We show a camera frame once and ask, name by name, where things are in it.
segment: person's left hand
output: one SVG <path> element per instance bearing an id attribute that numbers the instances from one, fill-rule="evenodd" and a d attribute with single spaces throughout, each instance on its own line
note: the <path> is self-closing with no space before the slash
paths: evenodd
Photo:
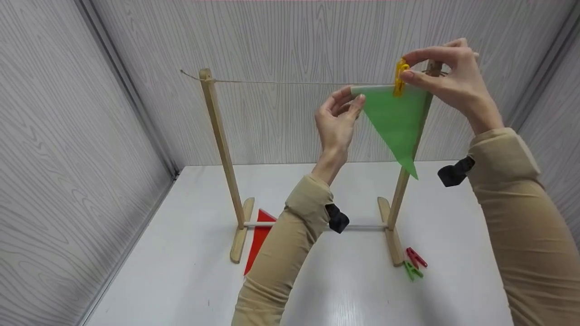
<path id="1" fill-rule="evenodd" d="M 323 153 L 344 155 L 346 162 L 349 145 L 353 140 L 354 122 L 364 102 L 364 95 L 354 98 L 350 86 L 345 86 L 332 93 L 318 108 L 315 118 Z"/>
<path id="2" fill-rule="evenodd" d="M 354 98 L 350 93 L 350 86 L 345 86 L 332 93 L 316 111 L 316 127 L 322 143 L 322 154 L 312 174 L 328 185 L 348 159 L 354 122 L 363 109 L 364 102 L 364 95 Z"/>

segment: wooden base foot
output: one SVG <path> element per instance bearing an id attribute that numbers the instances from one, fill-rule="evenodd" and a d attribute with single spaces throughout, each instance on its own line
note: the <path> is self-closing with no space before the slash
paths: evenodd
<path id="1" fill-rule="evenodd" d="M 380 218 L 383 223 L 388 224 L 389 212 L 391 210 L 389 201 L 383 197 L 378 197 L 376 201 L 379 204 Z M 391 255 L 393 266 L 401 266 L 405 260 L 405 256 L 403 255 L 403 248 L 397 234 L 397 228 L 394 227 L 392 230 L 385 229 L 385 235 L 387 237 L 387 247 L 389 247 L 389 254 Z"/>
<path id="2" fill-rule="evenodd" d="M 250 221 L 252 217 L 253 205 L 254 205 L 255 198 L 250 197 L 244 201 L 244 220 L 246 222 Z M 234 235 L 234 243 L 231 245 L 230 250 L 230 260 L 233 263 L 239 264 L 240 259 L 242 258 L 242 250 L 244 249 L 244 243 L 246 242 L 246 234 L 248 233 L 248 228 L 244 227 L 243 229 L 236 229 Z"/>

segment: finger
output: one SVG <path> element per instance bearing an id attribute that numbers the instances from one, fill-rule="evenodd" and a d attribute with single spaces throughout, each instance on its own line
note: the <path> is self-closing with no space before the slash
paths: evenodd
<path id="1" fill-rule="evenodd" d="M 443 46 L 448 48 L 460 48 L 461 46 L 467 46 L 467 39 L 465 37 L 454 39 L 451 42 L 445 43 Z"/>
<path id="2" fill-rule="evenodd" d="M 433 91 L 439 87 L 439 85 L 442 83 L 444 79 L 438 77 L 431 77 L 425 73 L 414 70 L 405 70 L 401 72 L 400 77 L 404 82 L 417 86 L 421 89 L 427 90 L 431 93 L 433 93 Z"/>
<path id="3" fill-rule="evenodd" d="M 339 116 L 340 113 L 340 109 L 348 102 L 354 100 L 354 95 L 352 94 L 348 94 L 347 96 L 339 99 L 331 108 L 331 113 L 332 115 L 334 115 L 335 117 Z"/>
<path id="4" fill-rule="evenodd" d="M 457 61 L 457 48 L 447 46 L 430 46 L 428 48 L 411 51 L 403 56 L 407 64 L 412 67 L 425 60 L 441 61 L 444 64 L 455 67 Z"/>
<path id="5" fill-rule="evenodd" d="M 332 108 L 338 101 L 342 100 L 344 97 L 350 95 L 350 86 L 345 86 L 339 90 L 332 92 L 329 98 L 320 106 L 319 110 L 332 112 Z"/>
<path id="6" fill-rule="evenodd" d="M 367 97 L 364 94 L 360 94 L 351 103 L 347 114 L 353 121 L 358 118 L 359 114 L 361 114 L 366 100 Z"/>
<path id="7" fill-rule="evenodd" d="M 350 105 L 352 103 L 346 103 L 343 106 L 338 107 L 333 113 L 332 115 L 334 115 L 335 117 L 338 117 L 339 115 L 348 112 L 348 110 L 350 109 Z"/>

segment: hand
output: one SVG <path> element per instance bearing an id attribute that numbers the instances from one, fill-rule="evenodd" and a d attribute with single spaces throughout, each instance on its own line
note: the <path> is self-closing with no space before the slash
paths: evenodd
<path id="1" fill-rule="evenodd" d="M 338 170 L 346 163 L 350 142 L 353 140 L 354 122 L 365 102 L 365 96 L 356 98 L 345 86 L 331 96 L 316 111 L 316 127 L 322 143 L 322 154 L 312 174 L 328 185 Z"/>
<path id="2" fill-rule="evenodd" d="M 429 91 L 459 110 L 478 135 L 503 127 L 498 108 L 479 72 L 478 56 L 467 46 L 464 38 L 443 46 L 418 49 L 403 56 L 409 66 L 431 59 L 448 65 L 451 72 L 446 77 L 431 77 L 420 71 L 407 70 L 400 77 L 404 82 Z"/>

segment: person's right hand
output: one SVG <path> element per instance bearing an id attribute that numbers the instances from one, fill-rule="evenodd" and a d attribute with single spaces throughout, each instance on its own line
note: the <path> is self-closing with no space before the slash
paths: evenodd
<path id="1" fill-rule="evenodd" d="M 400 77 L 404 82 L 432 93 L 459 110 L 478 135 L 502 128 L 503 122 L 479 72 L 477 56 L 464 38 L 443 46 L 418 49 L 403 56 L 409 66 L 431 59 L 448 65 L 451 72 L 445 77 L 431 77 L 420 71 L 405 70 Z"/>

